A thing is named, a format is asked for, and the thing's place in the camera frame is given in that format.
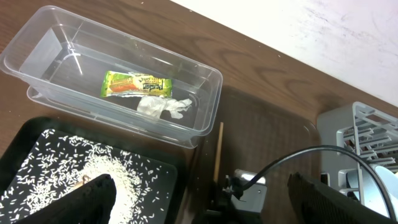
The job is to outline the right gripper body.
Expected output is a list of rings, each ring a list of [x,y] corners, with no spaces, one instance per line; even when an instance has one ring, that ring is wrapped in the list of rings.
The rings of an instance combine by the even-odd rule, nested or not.
[[[215,185],[214,194],[210,197],[208,207],[198,212],[193,224],[261,224],[261,213],[241,212],[232,204],[231,197],[235,196],[234,191],[243,184],[237,177],[226,177],[224,186]]]

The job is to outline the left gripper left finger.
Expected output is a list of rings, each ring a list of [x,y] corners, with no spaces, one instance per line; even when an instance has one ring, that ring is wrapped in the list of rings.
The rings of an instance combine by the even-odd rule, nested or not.
[[[101,174],[16,224],[107,224],[116,201],[116,184]]]

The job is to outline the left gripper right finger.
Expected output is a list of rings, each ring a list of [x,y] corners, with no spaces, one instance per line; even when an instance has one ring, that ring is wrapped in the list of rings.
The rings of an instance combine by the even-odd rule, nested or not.
[[[289,199],[300,223],[394,224],[395,221],[302,174],[288,179]]]

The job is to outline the wooden chopstick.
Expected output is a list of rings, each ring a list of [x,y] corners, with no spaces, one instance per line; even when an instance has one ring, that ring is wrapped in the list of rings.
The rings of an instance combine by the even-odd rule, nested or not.
[[[215,153],[215,166],[213,173],[213,181],[214,183],[218,183],[218,177],[220,172],[220,162],[221,162],[221,150],[222,150],[222,142],[223,142],[223,122],[220,123],[219,133],[218,133],[218,141],[216,145],[216,153]]]

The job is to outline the white napkin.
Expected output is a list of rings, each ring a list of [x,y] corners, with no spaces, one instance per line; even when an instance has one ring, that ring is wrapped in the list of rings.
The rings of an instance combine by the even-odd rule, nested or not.
[[[158,96],[144,96],[141,98],[137,111],[160,118],[163,111],[168,111],[173,119],[183,118],[181,111],[187,111],[191,107],[192,100],[176,100],[173,98],[161,98]]]

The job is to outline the green snack wrapper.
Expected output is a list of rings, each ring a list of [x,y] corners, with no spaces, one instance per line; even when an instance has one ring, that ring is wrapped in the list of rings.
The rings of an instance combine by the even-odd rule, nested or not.
[[[107,71],[101,87],[101,96],[171,98],[172,88],[172,80],[168,78],[157,78],[138,72]]]

